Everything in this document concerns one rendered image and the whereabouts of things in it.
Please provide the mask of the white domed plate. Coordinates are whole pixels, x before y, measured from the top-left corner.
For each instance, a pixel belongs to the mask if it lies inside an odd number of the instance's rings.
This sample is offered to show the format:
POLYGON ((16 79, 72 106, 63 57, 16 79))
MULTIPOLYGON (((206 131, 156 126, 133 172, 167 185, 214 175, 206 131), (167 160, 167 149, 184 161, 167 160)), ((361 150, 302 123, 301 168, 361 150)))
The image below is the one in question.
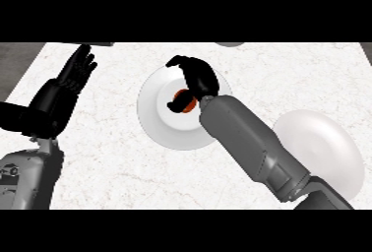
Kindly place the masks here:
POLYGON ((351 200, 361 190, 364 167, 360 151, 341 126, 319 112, 294 110, 279 117, 273 131, 311 175, 351 200))

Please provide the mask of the red tomato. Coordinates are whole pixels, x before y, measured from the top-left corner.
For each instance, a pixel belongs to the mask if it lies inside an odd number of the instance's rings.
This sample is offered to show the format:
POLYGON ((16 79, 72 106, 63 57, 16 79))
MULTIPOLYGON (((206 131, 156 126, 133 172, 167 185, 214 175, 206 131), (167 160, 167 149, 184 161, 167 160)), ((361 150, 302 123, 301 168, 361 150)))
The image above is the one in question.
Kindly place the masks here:
MULTIPOLYGON (((177 98, 180 97, 180 95, 183 93, 187 93, 187 92, 189 92, 189 90, 186 90, 186 89, 178 90, 177 93, 174 94, 173 102, 177 100, 177 98)), ((196 106, 198 99, 192 96, 192 98, 189 100, 190 100, 190 102, 184 106, 184 108, 181 110, 181 113, 189 113, 193 110, 195 106, 196 106)))

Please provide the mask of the white flat plate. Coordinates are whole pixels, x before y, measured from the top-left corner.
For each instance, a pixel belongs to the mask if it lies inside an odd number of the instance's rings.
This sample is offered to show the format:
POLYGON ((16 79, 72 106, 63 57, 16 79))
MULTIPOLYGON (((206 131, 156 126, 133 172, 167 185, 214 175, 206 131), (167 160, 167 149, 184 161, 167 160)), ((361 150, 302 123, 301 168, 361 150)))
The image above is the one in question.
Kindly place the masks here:
POLYGON ((177 151, 198 150, 215 142, 199 123, 199 102, 186 113, 174 113, 167 107, 175 94, 186 89, 181 70, 161 67, 142 85, 137 101, 144 133, 162 147, 177 151))

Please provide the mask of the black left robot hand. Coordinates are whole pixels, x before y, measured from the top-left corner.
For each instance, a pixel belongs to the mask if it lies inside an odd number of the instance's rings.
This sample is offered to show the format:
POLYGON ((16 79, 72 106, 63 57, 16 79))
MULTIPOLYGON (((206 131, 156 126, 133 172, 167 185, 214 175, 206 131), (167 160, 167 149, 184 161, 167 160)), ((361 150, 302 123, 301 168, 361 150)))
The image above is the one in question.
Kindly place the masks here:
POLYGON ((77 95, 81 93, 91 72, 97 67, 90 49, 88 44, 78 46, 56 77, 56 84, 68 88, 77 95))

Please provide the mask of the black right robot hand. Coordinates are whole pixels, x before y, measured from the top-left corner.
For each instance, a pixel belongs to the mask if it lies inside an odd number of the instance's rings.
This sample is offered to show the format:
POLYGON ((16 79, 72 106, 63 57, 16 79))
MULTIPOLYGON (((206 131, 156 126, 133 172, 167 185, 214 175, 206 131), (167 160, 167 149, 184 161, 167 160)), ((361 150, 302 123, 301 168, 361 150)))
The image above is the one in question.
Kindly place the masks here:
POLYGON ((165 66, 181 69, 187 85, 187 90, 167 103, 168 109, 180 113, 193 99, 202 100, 204 96, 218 95, 220 83, 212 67, 195 57, 175 55, 165 66))

